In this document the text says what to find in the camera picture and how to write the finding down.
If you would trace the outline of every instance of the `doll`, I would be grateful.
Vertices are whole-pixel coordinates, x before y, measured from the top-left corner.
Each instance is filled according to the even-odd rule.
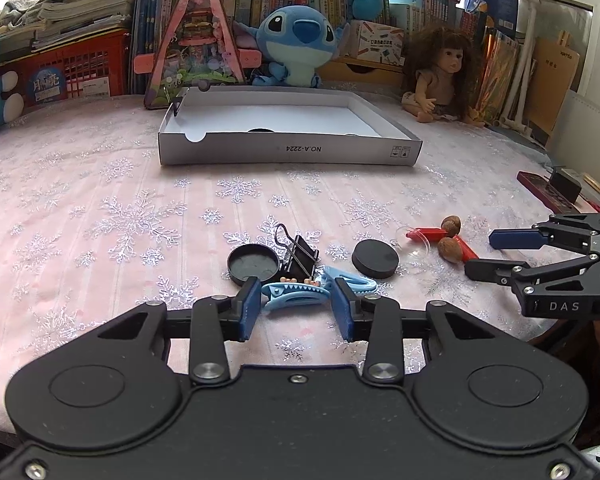
[[[420,123],[447,119],[484,126],[469,115],[476,68],[471,41],[463,33],[444,25],[423,30],[407,52],[402,108]]]

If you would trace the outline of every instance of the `blue sticker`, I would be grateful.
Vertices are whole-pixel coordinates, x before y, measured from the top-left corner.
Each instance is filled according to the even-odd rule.
[[[27,96],[32,104],[64,99],[66,96],[64,74],[55,67],[41,68],[27,84]]]

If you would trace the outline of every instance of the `plush toy's eye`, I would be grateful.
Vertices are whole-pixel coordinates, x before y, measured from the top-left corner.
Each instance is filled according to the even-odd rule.
[[[276,16],[273,20],[269,21],[267,28],[272,32],[282,31],[282,16]]]

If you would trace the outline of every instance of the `pink tablecloth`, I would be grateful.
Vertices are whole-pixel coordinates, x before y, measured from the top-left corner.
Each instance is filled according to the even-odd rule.
[[[416,167],[162,168],[162,113],[135,97],[52,105],[3,130],[0,430],[12,429],[3,396],[21,366],[147,298],[187,308],[234,294],[228,253],[249,241],[272,246],[279,221],[317,246],[323,263],[355,272],[357,241],[390,240],[403,224],[437,226],[456,214],[474,250],[498,257],[488,247],[491,229],[546,218],[516,181],[518,171],[541,168],[510,142],[462,124],[417,124],[397,104],[379,106],[424,141]],[[560,257],[551,249],[527,256],[536,264]],[[435,250],[404,260],[381,292],[403,308],[442,298],[523,338],[547,326],[521,318],[510,291],[470,282]],[[177,371],[186,370],[186,349],[174,343]],[[248,343],[228,344],[234,372],[242,363],[358,363],[364,352],[363,343],[342,341],[326,308],[261,316]],[[408,370],[419,370],[420,342],[406,340],[405,352]]]

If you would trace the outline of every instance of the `plush toy's nose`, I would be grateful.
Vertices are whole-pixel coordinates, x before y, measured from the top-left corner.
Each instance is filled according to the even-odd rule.
[[[320,23],[314,22],[314,20],[296,20],[294,35],[303,43],[311,43],[320,36]]]

